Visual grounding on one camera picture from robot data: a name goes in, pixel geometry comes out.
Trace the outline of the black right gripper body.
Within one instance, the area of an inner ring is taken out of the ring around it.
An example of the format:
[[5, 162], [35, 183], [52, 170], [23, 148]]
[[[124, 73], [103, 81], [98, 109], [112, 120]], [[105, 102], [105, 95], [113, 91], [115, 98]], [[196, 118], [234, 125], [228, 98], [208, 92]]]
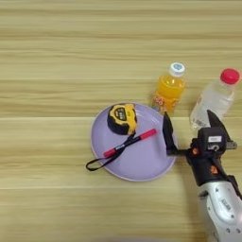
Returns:
[[220, 143], [218, 150], [203, 149], [203, 142], [199, 138], [194, 138], [188, 149], [178, 149], [175, 155], [184, 156], [193, 170], [194, 177], [198, 186], [207, 182], [230, 182], [237, 186], [233, 175], [227, 175], [224, 171], [220, 158], [226, 151], [226, 146]]

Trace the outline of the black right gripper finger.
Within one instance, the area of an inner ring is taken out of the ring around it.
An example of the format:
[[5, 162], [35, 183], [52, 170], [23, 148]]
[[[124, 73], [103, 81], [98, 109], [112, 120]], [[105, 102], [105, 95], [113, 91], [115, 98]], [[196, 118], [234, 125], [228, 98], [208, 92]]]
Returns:
[[177, 152], [177, 147], [175, 146], [175, 143], [173, 140], [172, 123], [167, 113], [164, 114], [163, 135], [164, 135], [164, 141], [166, 145], [166, 153], [168, 155], [175, 155]]
[[231, 142], [232, 139], [229, 135], [229, 133], [227, 132], [225, 126], [223, 125], [223, 123], [220, 121], [220, 119], [216, 116], [216, 114], [210, 110], [207, 111], [208, 114], [208, 119], [209, 119], [209, 123], [211, 127], [219, 127], [221, 129], [223, 129], [223, 131], [225, 132], [226, 136], [227, 136], [227, 141]]

